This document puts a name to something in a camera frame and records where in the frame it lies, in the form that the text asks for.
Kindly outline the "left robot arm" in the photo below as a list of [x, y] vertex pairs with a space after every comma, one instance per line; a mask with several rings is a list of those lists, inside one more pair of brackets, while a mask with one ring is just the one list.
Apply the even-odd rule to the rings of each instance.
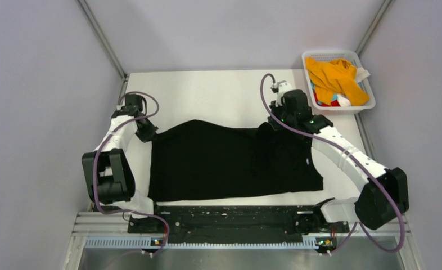
[[132, 138], [146, 143], [156, 137], [158, 128], [149, 120], [156, 113], [148, 113], [148, 99], [154, 97], [137, 91], [120, 97], [107, 133], [95, 150], [83, 154], [82, 167], [88, 196], [100, 213], [128, 212], [153, 233], [161, 229], [163, 218], [154, 212], [153, 201], [137, 191], [126, 156]]

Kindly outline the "black t shirt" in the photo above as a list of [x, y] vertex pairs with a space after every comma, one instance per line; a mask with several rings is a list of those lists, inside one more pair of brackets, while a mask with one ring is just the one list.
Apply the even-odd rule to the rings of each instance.
[[148, 195], [171, 202], [321, 191], [311, 144], [269, 123], [230, 128], [190, 120], [153, 141]]

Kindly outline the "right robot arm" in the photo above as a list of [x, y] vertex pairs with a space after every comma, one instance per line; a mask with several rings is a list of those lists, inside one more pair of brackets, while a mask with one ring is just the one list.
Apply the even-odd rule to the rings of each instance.
[[314, 115], [306, 94], [283, 80], [271, 86], [276, 100], [269, 105], [269, 122], [311, 140], [311, 147], [334, 162], [354, 183], [358, 197], [332, 199], [312, 216], [314, 228], [327, 232], [335, 222], [360, 222], [376, 230], [409, 209], [407, 175], [389, 169], [352, 145], [324, 115]]

